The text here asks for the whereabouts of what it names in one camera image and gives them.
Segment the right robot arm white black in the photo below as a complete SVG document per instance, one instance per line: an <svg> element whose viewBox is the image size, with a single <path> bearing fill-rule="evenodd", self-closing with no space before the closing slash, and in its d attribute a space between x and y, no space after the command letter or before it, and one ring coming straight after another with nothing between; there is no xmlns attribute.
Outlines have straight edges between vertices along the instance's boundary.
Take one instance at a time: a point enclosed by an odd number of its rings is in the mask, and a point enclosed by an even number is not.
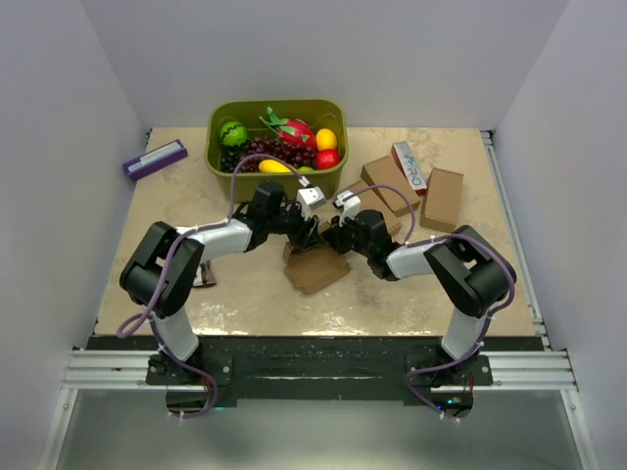
<svg viewBox="0 0 627 470"><path fill-rule="evenodd" d="M470 360L483 347L495 314L515 297L514 268L469 225L440 237L401 244L388 233L378 211L366 210L353 218L334 217L322 238L339 254L355 252L365 257L382 280L435 276L454 309L440 341L441 356L420 371L437 371L450 385L470 374Z"/></svg>

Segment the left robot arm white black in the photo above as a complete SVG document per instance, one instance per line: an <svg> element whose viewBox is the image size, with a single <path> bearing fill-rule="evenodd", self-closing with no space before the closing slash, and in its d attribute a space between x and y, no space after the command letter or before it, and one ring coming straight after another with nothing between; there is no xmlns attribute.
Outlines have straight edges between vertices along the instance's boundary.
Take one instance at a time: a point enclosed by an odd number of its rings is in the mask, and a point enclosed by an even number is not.
<svg viewBox="0 0 627 470"><path fill-rule="evenodd" d="M286 235L298 248L319 245L319 219L314 210L324 205L325 197L307 179L301 184L290 201L281 184L264 182L250 202L217 223L178 228L162 221L153 223L120 277L121 288L144 311L125 320L117 335L126 338L148 322L171 355L169 374L181 384L196 382L203 372L203 360L195 354L200 341L192 331L185 304L199 266L253 251L270 234Z"/></svg>

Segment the brown snack wrapper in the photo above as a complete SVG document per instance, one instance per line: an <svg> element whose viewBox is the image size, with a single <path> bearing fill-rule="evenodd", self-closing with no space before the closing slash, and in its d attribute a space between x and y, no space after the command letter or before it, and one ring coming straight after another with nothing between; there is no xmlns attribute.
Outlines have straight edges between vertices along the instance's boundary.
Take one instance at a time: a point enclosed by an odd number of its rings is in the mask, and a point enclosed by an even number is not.
<svg viewBox="0 0 627 470"><path fill-rule="evenodd" d="M195 279L193 281L193 288L210 288L217 283L212 270L211 263L209 261L201 263L197 270Z"/></svg>

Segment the brown paper box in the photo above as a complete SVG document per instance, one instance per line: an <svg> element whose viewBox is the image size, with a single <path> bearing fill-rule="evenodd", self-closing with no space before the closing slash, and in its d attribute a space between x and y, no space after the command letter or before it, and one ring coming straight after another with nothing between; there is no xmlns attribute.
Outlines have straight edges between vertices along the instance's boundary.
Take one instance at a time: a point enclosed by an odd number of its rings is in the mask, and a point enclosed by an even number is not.
<svg viewBox="0 0 627 470"><path fill-rule="evenodd" d="M346 257L326 242L300 250L287 242L283 250L283 272L292 286L305 295L313 295L337 282L350 271Z"/></svg>

